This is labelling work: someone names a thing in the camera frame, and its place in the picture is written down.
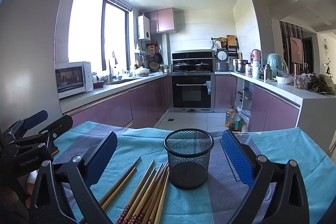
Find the person's left hand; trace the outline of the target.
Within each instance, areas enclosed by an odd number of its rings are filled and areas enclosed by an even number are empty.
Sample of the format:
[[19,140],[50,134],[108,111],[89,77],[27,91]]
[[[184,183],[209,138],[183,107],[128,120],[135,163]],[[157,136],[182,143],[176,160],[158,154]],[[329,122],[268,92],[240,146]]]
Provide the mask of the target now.
[[26,181],[26,190],[28,192],[29,195],[32,195],[33,193],[33,189],[34,189],[34,185],[37,179],[37,175],[38,175],[38,171],[32,171],[29,173],[29,176],[27,177],[27,181]]

